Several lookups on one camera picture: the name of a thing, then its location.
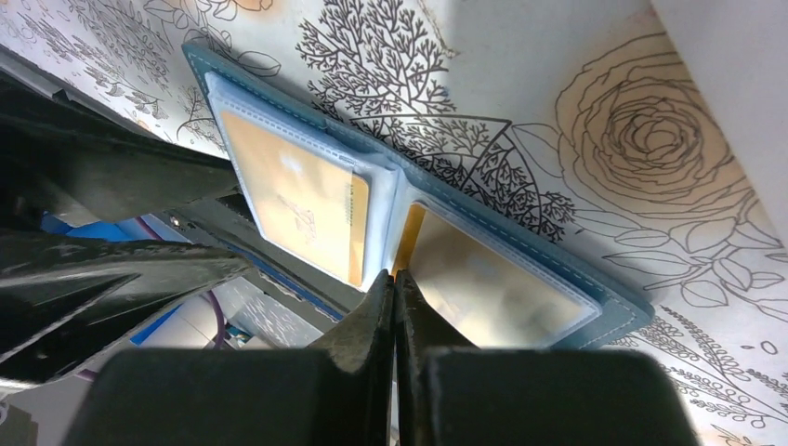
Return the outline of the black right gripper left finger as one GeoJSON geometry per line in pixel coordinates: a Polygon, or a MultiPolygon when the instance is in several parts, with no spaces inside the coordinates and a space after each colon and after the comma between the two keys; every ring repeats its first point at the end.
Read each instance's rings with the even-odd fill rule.
{"type": "Polygon", "coordinates": [[[394,284],[304,348],[127,349],[89,389],[68,445],[386,445],[394,284]]]}

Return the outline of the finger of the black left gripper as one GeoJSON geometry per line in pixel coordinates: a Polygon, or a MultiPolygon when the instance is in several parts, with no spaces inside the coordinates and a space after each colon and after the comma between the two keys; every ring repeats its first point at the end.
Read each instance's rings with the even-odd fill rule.
{"type": "Polygon", "coordinates": [[[142,136],[1,76],[1,214],[118,222],[232,195],[226,160],[142,136]]]}
{"type": "Polygon", "coordinates": [[[83,268],[65,236],[1,233],[1,379],[51,382],[74,374],[182,298],[252,267],[226,249],[174,243],[143,274],[83,268]]]}

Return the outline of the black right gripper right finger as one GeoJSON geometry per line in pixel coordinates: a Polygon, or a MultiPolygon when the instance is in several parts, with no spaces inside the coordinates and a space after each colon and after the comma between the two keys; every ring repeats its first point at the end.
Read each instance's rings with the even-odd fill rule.
{"type": "Polygon", "coordinates": [[[625,350],[474,347],[395,277],[404,445],[693,445],[668,377],[625,350]]]}

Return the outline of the blue card holder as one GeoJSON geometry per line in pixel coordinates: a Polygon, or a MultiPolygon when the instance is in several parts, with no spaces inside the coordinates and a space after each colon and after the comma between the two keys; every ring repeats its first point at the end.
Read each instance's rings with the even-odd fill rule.
{"type": "MultiPolygon", "coordinates": [[[[311,109],[204,46],[186,44],[182,50],[216,120],[237,177],[229,140],[221,123],[220,114],[224,111],[238,112],[266,128],[282,125],[296,138],[317,145],[319,153],[329,160],[351,166],[355,174],[368,181],[363,283],[355,287],[338,281],[365,291],[380,271],[397,274],[403,270],[395,269],[395,257],[408,209],[412,203],[419,202],[469,225],[472,233],[491,238],[494,245],[509,254],[525,257],[598,304],[600,313],[595,319],[549,348],[598,348],[653,320],[653,307],[635,292],[453,189],[382,141],[311,109]]],[[[250,209],[241,180],[239,183],[250,209]]],[[[263,238],[251,209],[250,212],[263,238]]]]}

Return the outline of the orange credit card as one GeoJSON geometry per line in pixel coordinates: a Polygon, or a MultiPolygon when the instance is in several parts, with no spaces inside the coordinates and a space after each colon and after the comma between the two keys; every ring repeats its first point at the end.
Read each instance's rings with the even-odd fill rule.
{"type": "Polygon", "coordinates": [[[573,285],[425,203],[408,209],[394,267],[408,272],[427,303],[483,348],[548,348],[600,313],[573,285]]]}
{"type": "Polygon", "coordinates": [[[370,187],[282,125],[220,114],[243,192],[263,238],[360,287],[370,187]]]}

